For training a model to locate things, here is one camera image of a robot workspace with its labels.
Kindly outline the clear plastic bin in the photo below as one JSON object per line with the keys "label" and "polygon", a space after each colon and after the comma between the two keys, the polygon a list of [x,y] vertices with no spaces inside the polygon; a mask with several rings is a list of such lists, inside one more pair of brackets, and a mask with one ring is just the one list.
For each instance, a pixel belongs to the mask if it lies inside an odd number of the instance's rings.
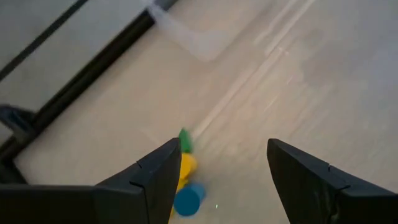
{"label": "clear plastic bin", "polygon": [[197,59],[210,62],[216,59],[230,44],[231,39],[220,30],[197,32],[174,19],[155,0],[141,0],[147,6],[158,28],[179,46]]}

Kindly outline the blue cylinder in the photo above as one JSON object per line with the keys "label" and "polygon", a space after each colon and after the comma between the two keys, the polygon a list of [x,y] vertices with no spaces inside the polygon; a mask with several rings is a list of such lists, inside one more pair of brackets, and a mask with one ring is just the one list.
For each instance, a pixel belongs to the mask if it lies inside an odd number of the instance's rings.
{"label": "blue cylinder", "polygon": [[189,217],[199,210],[206,197],[203,184],[190,183],[179,190],[174,199],[174,210],[183,217]]}

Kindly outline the green cube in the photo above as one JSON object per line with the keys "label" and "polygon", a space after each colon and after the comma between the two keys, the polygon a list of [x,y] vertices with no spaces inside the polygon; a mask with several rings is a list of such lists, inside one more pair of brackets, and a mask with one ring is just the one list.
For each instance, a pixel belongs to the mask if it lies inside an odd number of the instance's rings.
{"label": "green cube", "polygon": [[180,140],[181,150],[184,153],[192,153],[193,143],[192,136],[188,130],[182,128],[179,132],[178,138]]}

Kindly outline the black table frame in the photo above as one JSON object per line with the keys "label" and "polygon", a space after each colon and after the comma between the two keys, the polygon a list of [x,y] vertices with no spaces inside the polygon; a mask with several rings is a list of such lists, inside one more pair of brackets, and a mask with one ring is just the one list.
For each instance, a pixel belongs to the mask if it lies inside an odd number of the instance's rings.
{"label": "black table frame", "polygon": [[[178,0],[155,0],[164,10]],[[0,122],[0,185],[25,184],[15,158],[153,25],[141,0],[62,0],[65,7],[0,65],[0,105],[33,111],[19,142]]]}

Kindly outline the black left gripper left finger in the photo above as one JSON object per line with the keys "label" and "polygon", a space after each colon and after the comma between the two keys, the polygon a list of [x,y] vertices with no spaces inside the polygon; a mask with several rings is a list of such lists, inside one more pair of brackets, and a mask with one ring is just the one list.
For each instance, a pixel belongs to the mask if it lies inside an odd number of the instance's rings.
{"label": "black left gripper left finger", "polygon": [[0,185],[0,224],[168,224],[179,138],[96,185]]}

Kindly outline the yellow cylinder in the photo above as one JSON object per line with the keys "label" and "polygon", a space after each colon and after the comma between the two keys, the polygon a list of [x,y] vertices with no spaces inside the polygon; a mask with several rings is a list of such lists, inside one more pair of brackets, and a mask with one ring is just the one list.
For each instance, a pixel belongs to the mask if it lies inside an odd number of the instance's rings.
{"label": "yellow cylinder", "polygon": [[197,160],[193,157],[193,155],[189,153],[182,153],[177,192],[188,184],[190,177],[193,175],[196,169]]}

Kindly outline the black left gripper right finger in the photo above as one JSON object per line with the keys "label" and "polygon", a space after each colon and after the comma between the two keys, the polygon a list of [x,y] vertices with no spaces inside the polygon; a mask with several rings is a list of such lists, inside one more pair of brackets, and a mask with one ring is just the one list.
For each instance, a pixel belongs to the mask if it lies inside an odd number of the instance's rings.
{"label": "black left gripper right finger", "polygon": [[398,224],[398,194],[279,139],[267,142],[272,180],[290,224]]}

